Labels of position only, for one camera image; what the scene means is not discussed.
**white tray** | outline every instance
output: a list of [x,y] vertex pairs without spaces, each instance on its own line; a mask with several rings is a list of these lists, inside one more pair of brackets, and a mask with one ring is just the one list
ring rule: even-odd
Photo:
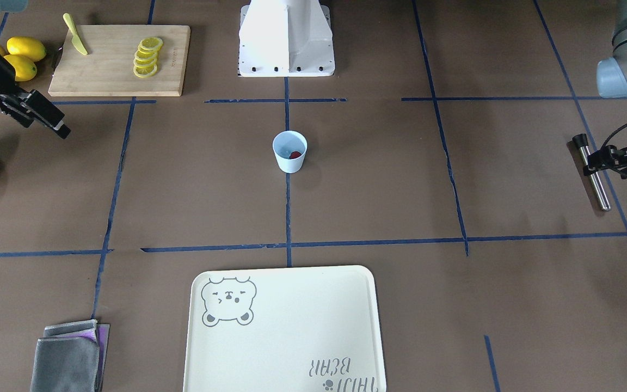
[[184,392],[326,390],[386,391],[367,268],[209,271],[195,278]]

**knife handle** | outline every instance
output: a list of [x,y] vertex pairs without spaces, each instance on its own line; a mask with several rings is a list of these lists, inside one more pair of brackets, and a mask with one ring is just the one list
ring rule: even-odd
[[69,27],[69,31],[72,32],[72,35],[79,35],[77,34],[77,27],[76,25],[74,25],[74,20],[72,19],[72,15],[65,13],[64,15],[62,15],[62,19],[67,24],[67,27]]

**bear face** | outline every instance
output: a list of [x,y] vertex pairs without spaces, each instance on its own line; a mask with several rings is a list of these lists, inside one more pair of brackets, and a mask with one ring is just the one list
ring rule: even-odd
[[253,298],[256,285],[250,278],[245,281],[237,278],[224,278],[219,282],[210,280],[202,288],[202,300],[205,301],[205,313],[202,323],[214,327],[220,320],[236,320],[241,325],[248,325],[253,320]]

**knife blade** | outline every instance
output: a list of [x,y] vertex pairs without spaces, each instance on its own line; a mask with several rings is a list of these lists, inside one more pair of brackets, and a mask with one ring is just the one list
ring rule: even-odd
[[64,15],[62,15],[62,19],[67,24],[67,27],[69,27],[69,31],[72,32],[72,45],[74,45],[74,48],[77,50],[77,52],[81,53],[82,55],[89,54],[89,52],[87,52],[87,48],[84,47],[82,38],[79,37],[79,33],[77,32],[77,27],[74,24],[72,15],[65,13]]

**silver metal rod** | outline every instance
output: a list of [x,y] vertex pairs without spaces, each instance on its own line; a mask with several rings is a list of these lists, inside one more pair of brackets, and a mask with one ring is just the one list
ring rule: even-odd
[[[589,164],[589,160],[587,159],[588,156],[589,147],[580,147],[580,158],[582,158],[585,166]],[[597,197],[599,208],[601,208],[602,211],[611,211],[611,204],[609,203],[609,198],[606,196],[606,190],[601,184],[601,178],[599,178],[599,173],[593,173],[591,176],[589,176],[589,181],[592,184],[592,188],[594,189],[594,196]]]

